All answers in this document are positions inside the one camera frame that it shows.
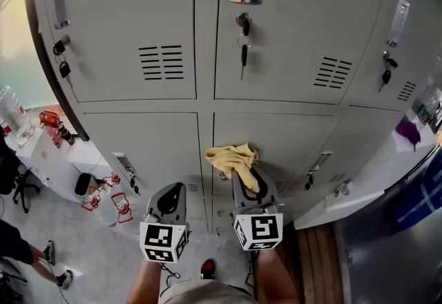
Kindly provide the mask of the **small clear plastic bottle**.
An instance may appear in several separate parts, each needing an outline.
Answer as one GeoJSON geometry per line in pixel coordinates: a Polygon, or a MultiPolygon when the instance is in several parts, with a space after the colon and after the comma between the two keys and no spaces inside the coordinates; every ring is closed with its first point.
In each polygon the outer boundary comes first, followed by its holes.
{"type": "Polygon", "coordinates": [[[352,192],[353,188],[354,183],[349,180],[340,184],[326,197],[326,205],[330,207],[340,200],[346,198],[352,192]]]}

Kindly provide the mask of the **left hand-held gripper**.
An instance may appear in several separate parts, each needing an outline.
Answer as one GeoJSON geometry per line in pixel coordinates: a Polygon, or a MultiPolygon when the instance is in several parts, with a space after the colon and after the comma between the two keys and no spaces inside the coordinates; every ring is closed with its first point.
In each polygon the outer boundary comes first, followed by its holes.
{"type": "Polygon", "coordinates": [[[145,259],[177,263],[189,243],[186,186],[175,182],[160,189],[149,200],[146,212],[140,223],[140,249],[145,259]]]}

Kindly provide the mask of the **person's right forearm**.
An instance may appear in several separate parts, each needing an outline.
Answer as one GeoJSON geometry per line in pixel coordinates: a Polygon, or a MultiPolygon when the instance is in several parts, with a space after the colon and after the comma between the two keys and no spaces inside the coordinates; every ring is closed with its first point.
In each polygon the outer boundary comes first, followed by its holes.
{"type": "Polygon", "coordinates": [[[258,255],[258,278],[267,304],[300,304],[296,287],[275,249],[258,255]]]}

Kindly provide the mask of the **orange tool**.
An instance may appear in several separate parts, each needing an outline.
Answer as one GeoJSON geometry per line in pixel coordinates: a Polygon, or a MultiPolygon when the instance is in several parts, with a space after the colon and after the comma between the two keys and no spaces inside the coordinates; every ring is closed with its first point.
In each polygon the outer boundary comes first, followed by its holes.
{"type": "Polygon", "coordinates": [[[39,120],[42,124],[45,124],[46,126],[51,126],[55,129],[59,129],[62,125],[60,116],[58,116],[58,114],[56,113],[53,113],[52,111],[44,110],[40,112],[39,120]]]}

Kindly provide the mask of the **wooden plank platform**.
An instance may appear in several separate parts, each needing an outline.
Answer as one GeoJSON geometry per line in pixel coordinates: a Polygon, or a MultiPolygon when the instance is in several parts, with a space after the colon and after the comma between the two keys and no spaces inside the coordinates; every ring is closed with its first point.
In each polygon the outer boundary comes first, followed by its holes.
{"type": "Polygon", "coordinates": [[[295,287],[295,304],[345,304],[343,277],[331,224],[296,230],[283,227],[276,247],[295,287]]]}

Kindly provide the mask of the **black office chair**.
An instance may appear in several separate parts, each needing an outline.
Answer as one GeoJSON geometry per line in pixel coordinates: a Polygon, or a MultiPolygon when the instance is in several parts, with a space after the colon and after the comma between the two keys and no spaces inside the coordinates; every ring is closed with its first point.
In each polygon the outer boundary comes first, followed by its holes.
{"type": "Polygon", "coordinates": [[[12,197],[13,202],[17,204],[17,197],[20,196],[23,211],[28,213],[30,210],[25,205],[25,189],[34,189],[39,193],[40,188],[27,182],[30,170],[20,173],[21,165],[16,153],[6,144],[4,136],[0,134],[0,196],[6,196],[15,191],[12,197]]]}

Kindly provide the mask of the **grey metal locker cabinet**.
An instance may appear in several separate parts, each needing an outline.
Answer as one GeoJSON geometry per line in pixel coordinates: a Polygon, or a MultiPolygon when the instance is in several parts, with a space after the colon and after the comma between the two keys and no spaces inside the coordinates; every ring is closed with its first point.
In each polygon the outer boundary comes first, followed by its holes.
{"type": "Polygon", "coordinates": [[[213,113],[338,119],[290,190],[294,221],[353,178],[382,147],[442,57],[442,0],[35,0],[50,62],[88,136],[143,197],[189,185],[200,230],[232,233],[233,190],[205,158],[213,113]],[[251,16],[243,80],[241,28],[251,16]],[[398,63],[378,92],[383,52],[398,63]],[[314,176],[305,190],[307,176],[314,176]]]}

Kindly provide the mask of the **blue barrel with tape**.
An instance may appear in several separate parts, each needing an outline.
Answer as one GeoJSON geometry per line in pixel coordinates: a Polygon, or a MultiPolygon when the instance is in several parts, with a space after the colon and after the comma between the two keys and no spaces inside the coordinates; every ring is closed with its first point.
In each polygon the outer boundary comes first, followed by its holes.
{"type": "Polygon", "coordinates": [[[442,207],[442,149],[396,198],[393,216],[396,228],[403,231],[442,207]]]}

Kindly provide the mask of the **yellow cleaning cloth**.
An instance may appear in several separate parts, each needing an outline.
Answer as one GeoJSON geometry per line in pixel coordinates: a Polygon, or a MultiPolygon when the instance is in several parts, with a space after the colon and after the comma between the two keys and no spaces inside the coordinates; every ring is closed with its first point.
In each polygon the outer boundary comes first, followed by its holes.
{"type": "Polygon", "coordinates": [[[207,149],[204,156],[228,179],[232,179],[233,171],[236,171],[250,192],[257,194],[260,191],[258,181],[251,173],[251,168],[258,164],[259,155],[250,143],[240,146],[213,147],[207,149]]]}

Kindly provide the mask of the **person's left forearm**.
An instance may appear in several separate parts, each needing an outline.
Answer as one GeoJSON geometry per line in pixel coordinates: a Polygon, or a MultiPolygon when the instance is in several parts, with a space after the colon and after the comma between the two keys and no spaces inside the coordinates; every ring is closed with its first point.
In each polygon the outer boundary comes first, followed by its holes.
{"type": "Polygon", "coordinates": [[[128,294],[127,304],[158,304],[162,264],[143,260],[128,294]]]}

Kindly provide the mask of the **white metal locker door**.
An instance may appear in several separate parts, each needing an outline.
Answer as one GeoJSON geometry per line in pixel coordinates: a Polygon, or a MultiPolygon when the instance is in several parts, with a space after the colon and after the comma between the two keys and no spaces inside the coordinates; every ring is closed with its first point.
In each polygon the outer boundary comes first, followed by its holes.
{"type": "Polygon", "coordinates": [[[258,166],[283,196],[337,123],[331,115],[213,113],[211,137],[205,147],[250,143],[258,151],[258,166]]]}

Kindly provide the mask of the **large clear water bottle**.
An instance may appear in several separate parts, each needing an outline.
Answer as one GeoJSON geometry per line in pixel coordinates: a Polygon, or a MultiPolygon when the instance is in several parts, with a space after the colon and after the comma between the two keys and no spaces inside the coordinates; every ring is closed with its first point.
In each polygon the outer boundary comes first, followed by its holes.
{"type": "Polygon", "coordinates": [[[35,127],[10,86],[0,90],[0,127],[19,148],[25,146],[35,132],[35,127]]]}

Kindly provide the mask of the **person's beige shirt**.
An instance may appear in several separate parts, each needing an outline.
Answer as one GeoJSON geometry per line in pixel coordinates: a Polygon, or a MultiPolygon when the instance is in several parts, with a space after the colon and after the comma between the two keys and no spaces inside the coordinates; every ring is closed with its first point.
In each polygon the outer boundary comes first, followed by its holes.
{"type": "Polygon", "coordinates": [[[258,304],[246,292],[216,280],[183,281],[167,289],[158,304],[258,304]]]}

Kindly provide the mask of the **black rounded container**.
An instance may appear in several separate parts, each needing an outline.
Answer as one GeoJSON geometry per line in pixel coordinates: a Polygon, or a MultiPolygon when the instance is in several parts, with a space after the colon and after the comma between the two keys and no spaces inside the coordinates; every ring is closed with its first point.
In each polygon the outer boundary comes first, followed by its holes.
{"type": "Polygon", "coordinates": [[[77,184],[75,185],[75,195],[78,197],[84,197],[94,180],[93,176],[89,173],[81,173],[78,177],[77,184]]]}

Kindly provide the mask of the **clear bottle green label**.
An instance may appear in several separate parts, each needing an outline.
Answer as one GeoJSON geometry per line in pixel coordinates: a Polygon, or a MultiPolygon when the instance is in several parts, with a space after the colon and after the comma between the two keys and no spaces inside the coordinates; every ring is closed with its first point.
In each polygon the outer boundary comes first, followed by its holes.
{"type": "Polygon", "coordinates": [[[442,91],[442,57],[440,55],[437,56],[434,68],[412,105],[412,110],[422,124],[430,122],[436,113],[440,99],[438,91],[442,91]]]}

